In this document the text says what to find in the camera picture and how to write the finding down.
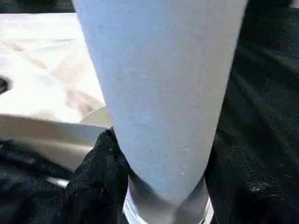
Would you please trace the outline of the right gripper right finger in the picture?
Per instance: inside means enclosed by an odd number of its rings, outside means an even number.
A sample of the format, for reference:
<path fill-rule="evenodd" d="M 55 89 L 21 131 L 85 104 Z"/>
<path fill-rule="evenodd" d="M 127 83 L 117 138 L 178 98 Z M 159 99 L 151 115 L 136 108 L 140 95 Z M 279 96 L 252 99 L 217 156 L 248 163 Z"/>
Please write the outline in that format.
<path fill-rule="evenodd" d="M 218 224 L 299 222 L 299 196 L 225 133 L 215 135 L 205 179 Z"/>

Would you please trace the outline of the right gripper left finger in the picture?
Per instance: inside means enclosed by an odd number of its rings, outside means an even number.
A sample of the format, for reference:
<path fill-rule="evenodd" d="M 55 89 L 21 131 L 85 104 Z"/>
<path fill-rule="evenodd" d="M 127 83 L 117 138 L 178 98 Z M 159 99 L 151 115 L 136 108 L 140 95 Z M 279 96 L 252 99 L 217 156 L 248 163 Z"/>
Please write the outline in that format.
<path fill-rule="evenodd" d="M 56 223 L 122 223 L 129 172 L 114 130 L 103 131 L 67 184 Z"/>

